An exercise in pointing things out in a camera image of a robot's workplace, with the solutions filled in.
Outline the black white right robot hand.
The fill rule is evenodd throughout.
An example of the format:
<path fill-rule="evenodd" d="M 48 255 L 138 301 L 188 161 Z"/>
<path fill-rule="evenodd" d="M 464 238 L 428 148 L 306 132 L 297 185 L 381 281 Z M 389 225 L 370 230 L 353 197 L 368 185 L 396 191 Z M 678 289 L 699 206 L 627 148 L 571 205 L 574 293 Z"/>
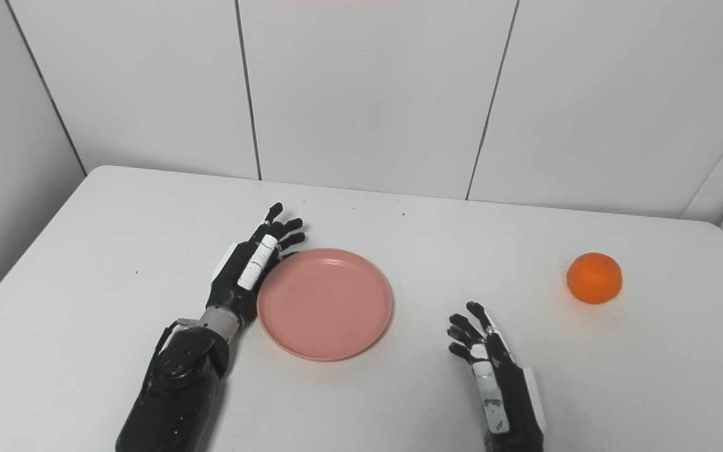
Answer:
<path fill-rule="evenodd" d="M 485 450 L 543 451 L 546 423 L 532 369 L 516 363 L 483 305 L 468 301 L 466 309 L 480 327 L 460 313 L 451 315 L 449 351 L 473 372 L 486 420 Z"/>

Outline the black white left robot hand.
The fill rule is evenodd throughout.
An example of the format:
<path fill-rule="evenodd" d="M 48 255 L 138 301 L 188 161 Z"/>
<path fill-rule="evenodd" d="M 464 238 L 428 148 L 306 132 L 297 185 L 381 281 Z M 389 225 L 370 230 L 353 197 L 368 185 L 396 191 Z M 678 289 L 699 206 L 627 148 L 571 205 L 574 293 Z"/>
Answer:
<path fill-rule="evenodd" d="M 287 250 L 302 244 L 307 238 L 302 218 L 291 218 L 287 222 L 276 220 L 283 212 L 283 204 L 276 203 L 250 238 L 236 244 L 227 262 L 219 269 L 210 284 L 206 307 L 226 309 L 238 318 L 239 326 L 247 326 L 257 315 L 257 297 L 261 285 L 273 268 L 281 261 L 293 257 L 295 252 Z M 259 249 L 269 249 L 269 258 L 258 265 L 258 275 L 250 285 L 240 284 L 242 275 L 250 267 L 253 255 Z"/>

